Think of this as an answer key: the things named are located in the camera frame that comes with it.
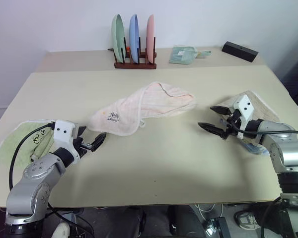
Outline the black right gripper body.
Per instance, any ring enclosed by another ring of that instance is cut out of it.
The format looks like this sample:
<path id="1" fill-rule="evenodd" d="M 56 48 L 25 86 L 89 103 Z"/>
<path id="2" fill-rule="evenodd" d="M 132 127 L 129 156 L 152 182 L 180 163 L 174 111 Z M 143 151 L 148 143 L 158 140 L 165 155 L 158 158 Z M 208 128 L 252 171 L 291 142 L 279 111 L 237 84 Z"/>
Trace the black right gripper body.
<path id="1" fill-rule="evenodd" d="M 236 128 L 240 128 L 241 125 L 240 111 L 234 110 L 232 113 L 230 110 L 226 110 L 223 115 L 226 116 L 226 129 L 220 137 L 222 139 L 227 139 L 230 135 L 237 136 L 238 130 Z"/>

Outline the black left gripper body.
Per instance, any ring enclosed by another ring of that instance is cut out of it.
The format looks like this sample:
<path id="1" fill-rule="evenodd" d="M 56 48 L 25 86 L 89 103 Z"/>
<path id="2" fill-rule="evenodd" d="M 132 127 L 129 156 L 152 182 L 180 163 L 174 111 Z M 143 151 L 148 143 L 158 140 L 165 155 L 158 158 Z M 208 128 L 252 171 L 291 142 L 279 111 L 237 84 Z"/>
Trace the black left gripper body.
<path id="1" fill-rule="evenodd" d="M 78 152 L 79 159 L 81 159 L 88 151 L 92 152 L 92 145 L 83 142 L 83 138 L 78 136 L 73 140 L 74 149 Z"/>

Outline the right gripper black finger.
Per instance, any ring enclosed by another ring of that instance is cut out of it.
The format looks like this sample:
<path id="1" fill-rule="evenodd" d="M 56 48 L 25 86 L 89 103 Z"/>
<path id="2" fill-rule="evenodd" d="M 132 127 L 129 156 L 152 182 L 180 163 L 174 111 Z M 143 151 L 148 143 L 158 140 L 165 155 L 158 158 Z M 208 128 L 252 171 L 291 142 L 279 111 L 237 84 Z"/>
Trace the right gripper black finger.
<path id="1" fill-rule="evenodd" d="M 226 139 L 226 131 L 224 131 L 223 129 L 221 129 L 219 127 L 214 126 L 213 124 L 199 122 L 198 126 L 211 134 L 217 135 L 222 139 Z"/>
<path id="2" fill-rule="evenodd" d="M 225 115 L 225 116 L 230 116 L 231 111 L 228 107 L 223 107 L 223 106 L 212 106 L 210 109 L 220 115 Z"/>

